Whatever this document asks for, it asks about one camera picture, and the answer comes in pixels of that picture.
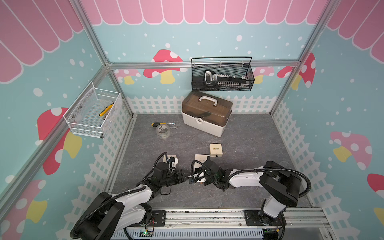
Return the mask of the cream square gift box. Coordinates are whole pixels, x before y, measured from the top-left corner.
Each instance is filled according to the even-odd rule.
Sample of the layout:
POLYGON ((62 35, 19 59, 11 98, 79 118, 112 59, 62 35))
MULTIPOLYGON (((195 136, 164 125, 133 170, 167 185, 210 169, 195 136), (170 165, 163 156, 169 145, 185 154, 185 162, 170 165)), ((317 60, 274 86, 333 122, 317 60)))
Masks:
POLYGON ((195 160, 201 163, 204 163, 209 157, 210 155, 195 154, 195 160))

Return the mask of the cream drawer-style jewelry box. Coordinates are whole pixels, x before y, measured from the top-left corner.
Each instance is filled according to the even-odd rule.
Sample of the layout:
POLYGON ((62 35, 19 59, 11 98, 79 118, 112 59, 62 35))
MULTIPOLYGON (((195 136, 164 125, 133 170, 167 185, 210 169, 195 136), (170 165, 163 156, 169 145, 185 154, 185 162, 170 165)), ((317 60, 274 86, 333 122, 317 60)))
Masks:
POLYGON ((179 163, 179 159, 176 155, 169 155, 166 162, 172 164, 172 166, 176 166, 179 163))

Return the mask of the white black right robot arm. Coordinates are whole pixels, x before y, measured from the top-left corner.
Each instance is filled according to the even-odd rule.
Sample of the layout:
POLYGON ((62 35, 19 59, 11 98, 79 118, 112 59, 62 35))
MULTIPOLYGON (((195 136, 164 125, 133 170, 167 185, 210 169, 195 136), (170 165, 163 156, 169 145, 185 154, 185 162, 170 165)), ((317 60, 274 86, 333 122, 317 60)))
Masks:
POLYGON ((306 196, 311 188, 310 179, 303 173, 284 168, 267 161, 255 169, 222 169, 209 158, 203 163, 194 160, 191 164, 189 183, 213 184, 226 191, 230 188, 258 187, 265 189, 270 197, 265 199, 257 212, 245 211, 248 226, 286 225, 284 210, 298 205, 299 198, 306 196))

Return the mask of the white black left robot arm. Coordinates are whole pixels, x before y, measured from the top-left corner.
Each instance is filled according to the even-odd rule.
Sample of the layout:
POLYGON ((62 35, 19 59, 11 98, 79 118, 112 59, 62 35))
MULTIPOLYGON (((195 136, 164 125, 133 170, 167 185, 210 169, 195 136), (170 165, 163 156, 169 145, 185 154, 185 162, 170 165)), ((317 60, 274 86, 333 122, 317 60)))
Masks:
POLYGON ((81 215, 70 231, 71 239, 109 240, 115 232, 134 224, 146 226, 154 221, 149 201, 163 188, 185 182, 188 175, 177 169, 179 159, 162 153, 136 187, 120 194, 102 192, 81 215))

